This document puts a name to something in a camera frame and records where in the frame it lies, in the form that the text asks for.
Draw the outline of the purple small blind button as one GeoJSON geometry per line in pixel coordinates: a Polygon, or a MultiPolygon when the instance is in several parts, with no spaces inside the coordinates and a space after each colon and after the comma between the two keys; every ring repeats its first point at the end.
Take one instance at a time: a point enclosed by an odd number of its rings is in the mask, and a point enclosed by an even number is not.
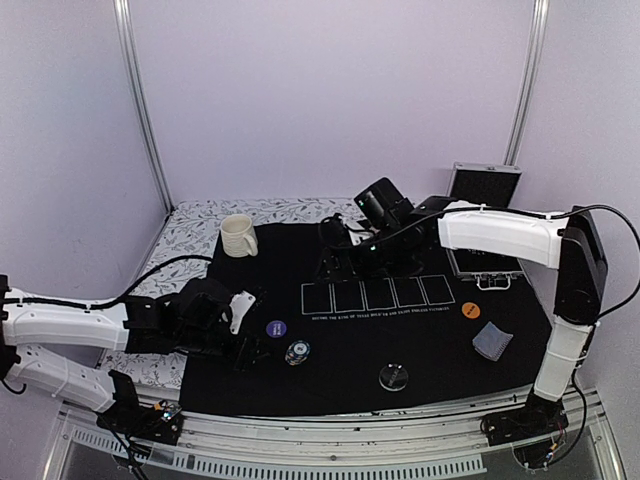
{"type": "Polygon", "coordinates": [[[281,338],[287,333],[287,325],[281,320],[273,320],[266,325],[265,331],[270,338],[281,338]]]}

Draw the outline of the stack of poker chips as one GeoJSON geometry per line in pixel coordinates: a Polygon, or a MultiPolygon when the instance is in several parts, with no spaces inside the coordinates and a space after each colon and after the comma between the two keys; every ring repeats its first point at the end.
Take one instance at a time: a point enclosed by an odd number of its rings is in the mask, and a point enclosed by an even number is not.
{"type": "Polygon", "coordinates": [[[311,352],[311,346],[304,340],[294,341],[285,352],[284,360],[290,366],[297,366],[305,362],[311,352]]]}

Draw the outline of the orange big blind button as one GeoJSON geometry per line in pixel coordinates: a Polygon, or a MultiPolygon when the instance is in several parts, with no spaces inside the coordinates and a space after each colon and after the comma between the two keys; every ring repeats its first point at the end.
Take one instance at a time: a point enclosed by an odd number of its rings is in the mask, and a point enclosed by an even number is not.
{"type": "Polygon", "coordinates": [[[474,302],[463,303],[461,312],[468,319],[477,319],[481,316],[481,308],[474,302]]]}

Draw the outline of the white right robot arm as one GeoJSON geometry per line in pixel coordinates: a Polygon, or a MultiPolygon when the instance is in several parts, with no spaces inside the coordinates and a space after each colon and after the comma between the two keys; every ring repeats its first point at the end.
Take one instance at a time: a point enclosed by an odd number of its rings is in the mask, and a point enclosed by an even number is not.
{"type": "Polygon", "coordinates": [[[354,201],[367,226],[350,227],[338,214],[319,223],[323,252],[318,275],[323,279],[397,275],[420,266],[420,255],[433,244],[504,255],[556,271],[552,331],[532,388],[536,399],[517,415],[517,427],[527,436],[539,435],[554,422],[552,402],[564,394],[599,320],[639,293],[634,289],[614,306],[602,307],[608,262],[592,205],[540,213],[440,195],[414,205],[386,177],[354,201]]]}

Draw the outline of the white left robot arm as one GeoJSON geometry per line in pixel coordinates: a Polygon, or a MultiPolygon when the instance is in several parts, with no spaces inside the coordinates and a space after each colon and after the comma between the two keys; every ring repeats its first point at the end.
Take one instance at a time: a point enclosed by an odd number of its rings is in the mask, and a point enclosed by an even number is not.
{"type": "Polygon", "coordinates": [[[267,355],[263,343],[241,331],[257,302],[218,281],[192,278],[157,298],[128,288],[110,300],[39,297],[1,278],[1,378],[49,392],[111,419],[128,434],[148,426],[130,376],[90,369],[47,350],[90,346],[128,354],[181,353],[220,358],[242,371],[267,355]]]}

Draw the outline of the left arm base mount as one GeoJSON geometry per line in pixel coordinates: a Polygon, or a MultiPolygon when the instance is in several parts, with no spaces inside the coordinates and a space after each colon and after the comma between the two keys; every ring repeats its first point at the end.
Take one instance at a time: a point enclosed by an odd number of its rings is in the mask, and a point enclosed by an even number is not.
{"type": "Polygon", "coordinates": [[[97,413],[97,426],[128,439],[139,438],[175,446],[184,423],[182,407],[168,400],[143,406],[128,375],[111,370],[108,376],[114,385],[114,404],[105,412],[97,413]]]}

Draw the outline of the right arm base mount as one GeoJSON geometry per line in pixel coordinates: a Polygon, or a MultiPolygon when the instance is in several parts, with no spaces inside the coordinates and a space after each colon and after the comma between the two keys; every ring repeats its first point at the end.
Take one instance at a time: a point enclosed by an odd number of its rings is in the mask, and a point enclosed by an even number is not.
{"type": "Polygon", "coordinates": [[[547,435],[544,441],[514,450],[516,461],[521,466],[535,470],[549,466],[560,444],[559,440],[552,440],[550,435],[558,433],[562,438],[568,425],[561,400],[546,400],[531,390],[523,406],[483,416],[480,430],[490,446],[547,435]]]}

